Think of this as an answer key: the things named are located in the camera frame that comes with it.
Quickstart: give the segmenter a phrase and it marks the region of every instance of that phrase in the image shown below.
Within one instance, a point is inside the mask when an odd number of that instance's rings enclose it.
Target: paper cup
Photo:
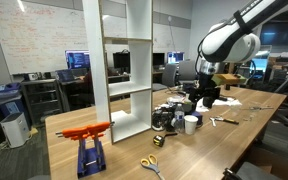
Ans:
[[[194,134],[198,118],[193,115],[186,115],[184,116],[184,119],[185,119],[185,133],[190,135]]]

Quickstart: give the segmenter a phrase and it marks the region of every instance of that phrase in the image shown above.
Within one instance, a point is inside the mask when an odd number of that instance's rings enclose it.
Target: blue clamp stand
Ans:
[[[78,151],[77,176],[82,178],[106,169],[101,141],[94,141],[95,147],[85,149],[85,139],[81,139]]]

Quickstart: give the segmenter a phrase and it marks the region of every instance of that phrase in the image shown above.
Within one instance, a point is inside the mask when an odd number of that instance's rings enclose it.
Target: white shelf unit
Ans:
[[[104,37],[102,0],[83,0],[98,121],[114,122],[112,143],[151,128],[152,119],[152,0],[126,0],[127,37]],[[105,45],[128,45],[130,80],[108,84]],[[121,104],[111,112],[110,98],[130,94],[130,113]]]

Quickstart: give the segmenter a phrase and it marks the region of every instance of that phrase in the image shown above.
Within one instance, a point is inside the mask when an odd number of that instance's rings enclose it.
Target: tape measure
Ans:
[[[160,136],[160,135],[156,135],[156,136],[154,136],[154,138],[153,138],[153,143],[154,143],[156,146],[163,147],[164,142],[165,142],[165,137],[166,137],[166,136],[175,136],[175,135],[177,135],[177,133],[166,134],[164,137],[163,137],[163,136]]]

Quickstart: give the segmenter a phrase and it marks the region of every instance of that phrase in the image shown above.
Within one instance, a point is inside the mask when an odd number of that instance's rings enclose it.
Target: wooden workbench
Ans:
[[[162,104],[174,94],[166,90],[153,93],[153,105]],[[266,125],[276,109],[284,101],[285,95],[231,87],[221,91],[222,95],[236,97],[242,104],[239,113],[232,113],[229,106],[213,106],[204,112],[204,125],[194,135],[167,137],[164,147],[157,147],[152,139],[165,132],[145,131],[116,144],[101,138],[107,169],[85,179],[158,179],[158,176],[140,165],[140,159],[154,154],[165,179],[221,179],[226,167],[232,167],[243,155],[258,133]],[[248,116],[248,102],[260,102],[274,109],[261,110],[252,121]],[[125,107],[129,101],[124,99],[112,103],[112,110]],[[223,115],[240,122],[233,125],[217,122],[213,127],[210,116]],[[58,138],[55,132],[65,128],[80,127],[96,122],[95,107],[51,116],[46,120],[47,143],[52,179],[77,179],[78,142]]]

